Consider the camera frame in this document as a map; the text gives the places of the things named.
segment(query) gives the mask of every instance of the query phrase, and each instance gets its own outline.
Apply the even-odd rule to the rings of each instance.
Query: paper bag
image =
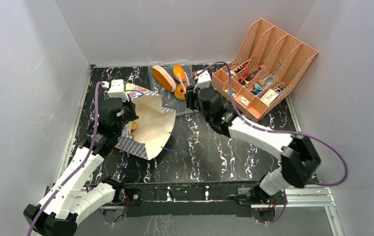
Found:
[[[135,122],[138,128],[130,135],[132,122],[123,129],[116,148],[135,156],[151,160],[155,158],[165,146],[175,125],[175,110],[162,107],[161,96],[134,84],[126,84],[126,90],[132,89],[143,92],[127,92],[136,105]]]

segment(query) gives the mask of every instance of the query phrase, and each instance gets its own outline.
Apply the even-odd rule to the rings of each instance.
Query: desk organizer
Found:
[[[292,92],[317,54],[315,49],[264,19],[253,23],[237,56],[229,63],[233,71],[232,92],[238,109],[248,118],[258,121]],[[253,73],[254,77],[249,79],[247,76]],[[243,84],[244,77],[248,78],[246,84]],[[264,79],[267,81],[268,77],[271,82],[266,84]],[[225,66],[213,73],[211,83],[230,100]]]

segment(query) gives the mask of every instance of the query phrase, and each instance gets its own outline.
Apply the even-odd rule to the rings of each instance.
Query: white backdrop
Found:
[[[320,52],[291,94],[301,128],[347,159],[348,180],[332,188],[345,235],[374,235],[374,1],[317,0],[298,38]],[[320,179],[340,178],[338,158],[317,150]]]
[[[0,236],[55,181],[90,66],[54,0],[0,0]]]
[[[56,0],[90,64],[232,60],[264,18],[294,36],[315,0]]]

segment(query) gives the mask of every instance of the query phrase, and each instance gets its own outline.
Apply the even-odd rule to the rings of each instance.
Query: blue wire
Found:
[[[127,89],[126,91],[138,92],[138,93],[141,93],[141,94],[142,94],[141,96],[145,95],[144,92],[141,92],[141,91],[138,91],[138,90],[134,90],[134,89]]]
[[[182,150],[184,150],[186,147],[188,147],[188,145],[190,144],[190,138],[189,138],[187,135],[185,135],[185,134],[179,134],[179,133],[172,133],[172,132],[169,132],[169,133],[170,133],[170,134],[175,134],[175,135],[181,135],[181,136],[184,136],[184,137],[187,138],[188,142],[187,142],[187,144],[186,144],[183,148],[181,148],[181,149],[169,149],[169,148],[166,148],[166,147],[162,147],[163,150],[167,150],[167,151],[182,151]]]

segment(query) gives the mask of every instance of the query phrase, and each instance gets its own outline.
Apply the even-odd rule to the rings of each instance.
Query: orange toy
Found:
[[[185,92],[184,89],[182,88],[182,85],[179,84],[176,86],[175,89],[175,98],[181,101],[185,101]]]
[[[152,75],[166,90],[170,92],[175,91],[175,87],[176,87],[175,81],[164,68],[158,65],[152,67]]]
[[[138,124],[136,123],[136,122],[132,122],[132,126],[130,127],[130,130],[135,130],[135,129],[137,129],[138,128]]]
[[[181,81],[185,81],[184,69],[180,65],[175,65],[173,68],[174,77],[176,80],[179,80],[178,74],[181,78]]]

